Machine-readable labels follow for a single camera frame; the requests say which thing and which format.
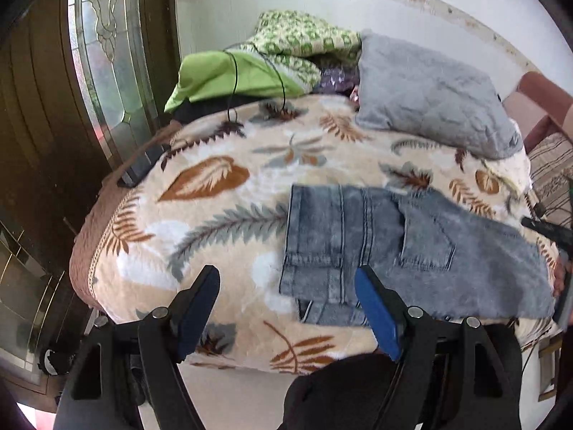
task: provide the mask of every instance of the jeans pocket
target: jeans pocket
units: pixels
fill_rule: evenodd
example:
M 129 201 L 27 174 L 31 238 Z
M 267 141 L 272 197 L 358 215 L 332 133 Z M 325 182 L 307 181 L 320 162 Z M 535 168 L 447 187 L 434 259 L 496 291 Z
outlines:
M 404 216 L 404 240 L 399 264 L 404 268 L 446 271 L 452 265 L 456 247 L 436 218 L 421 208 L 399 202 Z

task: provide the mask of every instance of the wall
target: wall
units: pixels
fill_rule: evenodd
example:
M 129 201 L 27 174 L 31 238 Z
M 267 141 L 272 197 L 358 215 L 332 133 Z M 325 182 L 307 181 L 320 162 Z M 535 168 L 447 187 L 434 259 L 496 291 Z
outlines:
M 231 33 L 237 32 L 236 35 L 239 35 L 241 30 L 250 33 L 256 19 L 256 15 L 251 11 L 279 7 L 284 2 L 290 7 L 314 9 L 315 13 L 320 12 L 320 15 L 329 21 L 340 25 L 346 22 L 346 25 L 356 30 L 370 26 L 395 37 L 416 43 L 423 42 L 422 44 L 431 48 L 437 47 L 454 58 L 479 65 L 492 77 L 498 77 L 497 82 L 494 79 L 494 83 L 500 91 L 511 90 L 508 82 L 517 75 L 513 73 L 505 76 L 501 71 L 511 70 L 510 66 L 506 66 L 505 63 L 500 65 L 499 60 L 495 59 L 498 56 L 492 54 L 488 48 L 482 47 L 483 43 L 479 44 L 467 35 L 462 35 L 460 30 L 453 30 L 452 24 L 443 24 L 437 21 L 438 18 L 430 20 L 428 17 L 422 17 L 420 11 L 402 12 L 399 18 L 396 17 L 400 10 L 396 9 L 396 5 L 389 4 L 391 0 L 220 0 L 220 3 L 216 1 L 177 0 L 178 31 L 183 55 L 198 49 L 206 49 L 204 42 L 207 37 L 211 37 L 210 29 L 205 27 L 206 17 L 199 17 L 202 19 L 202 22 L 199 22 L 200 29 L 193 28 L 199 10 L 209 16 L 210 24 L 213 26 L 217 25 L 214 21 L 224 21 L 225 24 L 218 25 L 219 30 L 226 30 L 228 38 L 237 42 Z M 492 33 L 509 42 L 518 53 L 529 59 L 548 78 L 573 93 L 573 53 L 549 14 L 537 0 L 440 1 L 485 24 Z M 426 9 L 425 14 L 432 15 L 433 9 Z M 417 20 L 417 25 L 413 24 L 414 19 Z M 193 37 L 197 36 L 200 40 L 194 43 Z M 216 38 L 211 39 L 211 45 L 207 48 L 223 48 L 214 46 L 214 42 Z M 472 55 L 472 51 L 483 53 Z

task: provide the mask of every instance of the floor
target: floor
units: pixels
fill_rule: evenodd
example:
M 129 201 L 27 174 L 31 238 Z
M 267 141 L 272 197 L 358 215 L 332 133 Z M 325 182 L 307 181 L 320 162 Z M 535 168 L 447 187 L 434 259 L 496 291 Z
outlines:
M 292 376 L 244 370 L 211 370 L 184 367 L 181 373 L 189 395 L 207 430 L 270 430 L 279 426 L 283 400 Z M 555 399 L 538 402 L 539 360 L 537 348 L 523 376 L 520 418 L 523 430 L 534 430 L 554 405 Z M 145 430 L 158 430 L 151 407 L 140 408 Z

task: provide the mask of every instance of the bed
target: bed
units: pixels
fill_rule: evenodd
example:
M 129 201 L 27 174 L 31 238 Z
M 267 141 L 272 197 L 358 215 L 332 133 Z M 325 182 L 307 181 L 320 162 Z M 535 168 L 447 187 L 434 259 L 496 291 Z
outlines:
M 279 114 L 282 103 L 238 107 L 231 121 L 223 111 L 179 131 L 173 126 L 161 137 L 170 138 L 171 152 L 131 191 L 118 193 L 118 170 L 74 248 L 71 278 L 80 296 L 117 323 L 134 321 L 170 304 L 212 264 L 221 292 L 186 363 L 304 374 L 373 352 L 369 329 L 299 323 L 294 300 L 279 295 L 294 183 L 431 186 L 537 244 L 553 286 L 557 248 L 519 224 L 537 202 L 533 192 L 518 195 L 529 182 L 525 152 L 484 161 L 421 137 L 363 130 L 342 96 L 290 99 L 288 114 Z M 522 347 L 557 332 L 550 318 L 482 321 L 511 321 Z

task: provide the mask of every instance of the jeans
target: jeans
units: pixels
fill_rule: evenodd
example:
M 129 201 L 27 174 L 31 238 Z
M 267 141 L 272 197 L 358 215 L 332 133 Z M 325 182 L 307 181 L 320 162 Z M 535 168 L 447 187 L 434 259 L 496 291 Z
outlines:
M 519 232 L 440 192 L 293 186 L 280 293 L 300 321 L 359 326 L 354 273 L 370 265 L 408 306 L 434 317 L 551 316 L 547 267 Z

